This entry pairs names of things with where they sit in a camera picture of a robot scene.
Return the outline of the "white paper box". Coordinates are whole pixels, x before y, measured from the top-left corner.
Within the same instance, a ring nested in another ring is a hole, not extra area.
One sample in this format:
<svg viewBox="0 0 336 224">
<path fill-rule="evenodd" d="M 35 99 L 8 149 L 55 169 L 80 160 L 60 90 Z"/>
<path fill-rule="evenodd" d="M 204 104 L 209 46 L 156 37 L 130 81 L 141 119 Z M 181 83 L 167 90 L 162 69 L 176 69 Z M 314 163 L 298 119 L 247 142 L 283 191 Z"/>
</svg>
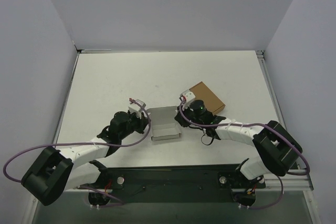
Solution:
<svg viewBox="0 0 336 224">
<path fill-rule="evenodd" d="M 182 136 L 181 127 L 176 122 L 176 106 L 150 108 L 147 110 L 151 120 L 151 140 L 162 141 L 178 139 Z"/>
</svg>

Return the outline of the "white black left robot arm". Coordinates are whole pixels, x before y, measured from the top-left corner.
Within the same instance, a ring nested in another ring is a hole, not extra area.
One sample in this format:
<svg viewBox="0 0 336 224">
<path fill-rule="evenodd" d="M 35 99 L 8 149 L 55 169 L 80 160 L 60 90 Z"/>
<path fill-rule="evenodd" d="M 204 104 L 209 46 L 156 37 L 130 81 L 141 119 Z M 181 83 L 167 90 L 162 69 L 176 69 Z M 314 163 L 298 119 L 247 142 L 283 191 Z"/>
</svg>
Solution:
<svg viewBox="0 0 336 224">
<path fill-rule="evenodd" d="M 101 188 L 108 175 L 94 161 L 114 154 L 132 133 L 146 137 L 150 129 L 147 112 L 117 112 L 110 124 L 88 142 L 44 147 L 20 183 L 45 206 L 67 189 L 83 184 Z"/>
</svg>

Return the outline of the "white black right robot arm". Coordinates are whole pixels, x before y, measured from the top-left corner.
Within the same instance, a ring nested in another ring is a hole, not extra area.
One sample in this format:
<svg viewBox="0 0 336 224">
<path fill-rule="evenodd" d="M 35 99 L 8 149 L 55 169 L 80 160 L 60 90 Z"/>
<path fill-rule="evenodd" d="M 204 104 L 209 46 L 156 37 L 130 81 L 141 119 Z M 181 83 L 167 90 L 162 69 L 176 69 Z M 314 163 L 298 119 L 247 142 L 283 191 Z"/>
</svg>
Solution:
<svg viewBox="0 0 336 224">
<path fill-rule="evenodd" d="M 310 172 L 292 172 L 298 158 L 303 159 L 302 147 L 277 121 L 268 124 L 241 123 L 210 112 L 202 100 L 180 98 L 175 120 L 182 127 L 202 130 L 211 140 L 231 140 L 254 147 L 258 156 L 245 159 L 237 170 L 253 180 L 265 174 L 305 176 Z"/>
</svg>

